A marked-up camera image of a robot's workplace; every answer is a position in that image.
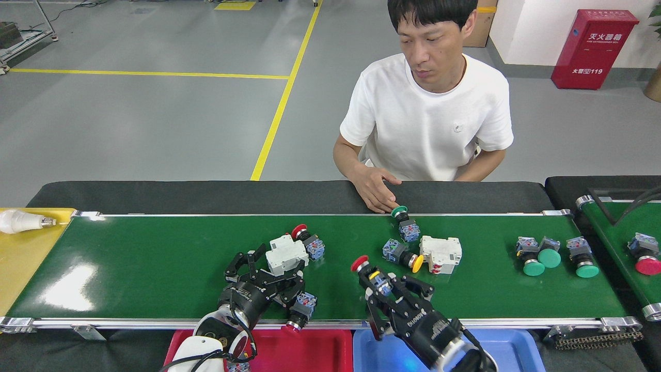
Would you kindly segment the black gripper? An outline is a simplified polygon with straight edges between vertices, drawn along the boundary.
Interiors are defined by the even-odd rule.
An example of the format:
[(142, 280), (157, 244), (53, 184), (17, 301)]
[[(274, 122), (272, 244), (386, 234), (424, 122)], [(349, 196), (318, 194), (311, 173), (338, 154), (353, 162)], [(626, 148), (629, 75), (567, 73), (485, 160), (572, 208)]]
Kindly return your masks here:
[(377, 340), (395, 333), (429, 369), (444, 369), (464, 348), (459, 323), (434, 310), (434, 286), (379, 268), (359, 268), (359, 284), (365, 289), (368, 322)]
[(289, 308), (305, 289), (304, 260), (299, 260), (295, 268), (284, 274), (274, 275), (258, 263), (265, 253), (266, 244), (262, 243), (256, 250), (238, 252), (225, 268), (225, 280), (229, 285), (218, 302), (217, 319), (221, 322), (238, 328), (240, 318), (252, 330), (271, 301)]

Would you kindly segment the person's right hand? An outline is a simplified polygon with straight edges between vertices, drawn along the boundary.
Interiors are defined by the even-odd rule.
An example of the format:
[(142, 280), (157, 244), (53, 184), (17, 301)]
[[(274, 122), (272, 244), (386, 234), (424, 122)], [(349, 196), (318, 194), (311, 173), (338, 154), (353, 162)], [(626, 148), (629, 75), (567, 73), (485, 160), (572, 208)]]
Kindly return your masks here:
[(352, 183), (366, 207), (375, 213), (390, 213), (400, 206), (385, 183), (401, 184), (402, 181), (385, 168), (366, 167), (361, 164), (352, 178)]

